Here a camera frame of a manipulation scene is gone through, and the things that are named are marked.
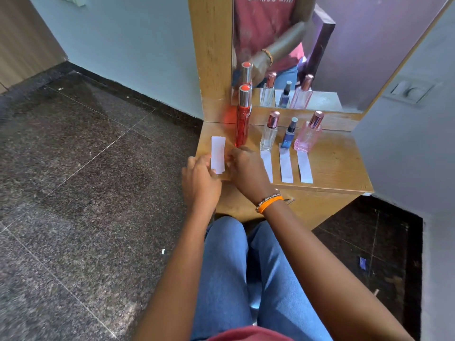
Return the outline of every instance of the beaded bracelet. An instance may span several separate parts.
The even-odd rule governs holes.
[[[262,49],[261,51],[264,51],[267,54],[268,58],[270,59],[270,66],[271,66],[273,64],[273,56],[272,56],[272,54],[267,49]]]
[[[277,200],[284,200],[280,193],[270,195],[262,200],[258,206],[256,207],[256,211],[260,214],[264,212],[264,210],[270,206],[273,202]]]

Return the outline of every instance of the clear glass perfume bottle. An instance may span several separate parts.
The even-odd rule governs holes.
[[[261,151],[267,150],[270,151],[275,142],[278,131],[278,119],[280,118],[280,113],[278,111],[272,111],[268,117],[267,124],[264,126],[264,131],[261,138]]]
[[[269,73],[267,76],[267,83],[262,89],[261,106],[270,106],[272,103],[273,95],[275,94],[275,79],[276,73]]]
[[[295,135],[295,126],[297,125],[297,117],[291,119],[291,124],[287,127],[286,134],[283,137],[283,142],[281,143],[281,148],[289,149],[291,147],[292,140]]]
[[[313,82],[314,76],[307,74],[305,80],[301,86],[297,87],[294,91],[294,97],[292,97],[290,108],[306,109],[308,102],[310,101],[313,91],[311,90],[311,83]]]
[[[237,122],[235,127],[235,146],[247,142],[251,114],[251,85],[241,85],[238,89]]]
[[[295,139],[294,149],[304,152],[310,152],[318,137],[322,133],[321,122],[324,118],[322,111],[315,111],[309,122],[300,130],[299,135]]]
[[[291,91],[292,81],[286,81],[286,87],[284,88],[283,93],[280,97],[280,102],[278,103],[278,108],[287,108],[287,103],[289,102],[289,92]]]

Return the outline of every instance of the granite floor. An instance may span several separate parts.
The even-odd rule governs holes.
[[[129,339],[177,240],[202,122],[75,72],[2,96],[0,116],[0,338]],[[314,232],[401,320],[408,227],[365,199]]]

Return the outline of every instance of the pink perfume bottle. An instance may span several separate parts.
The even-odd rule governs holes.
[[[313,82],[314,76],[311,74],[305,75],[305,80],[301,86],[297,87],[294,91],[294,97],[292,97],[291,105],[289,108],[300,108],[306,109],[308,102],[310,101],[313,91],[311,90],[311,83]]]
[[[300,130],[299,136],[294,142],[294,149],[298,151],[310,152],[318,137],[322,133],[321,122],[324,118],[322,111],[315,111],[310,121]]]

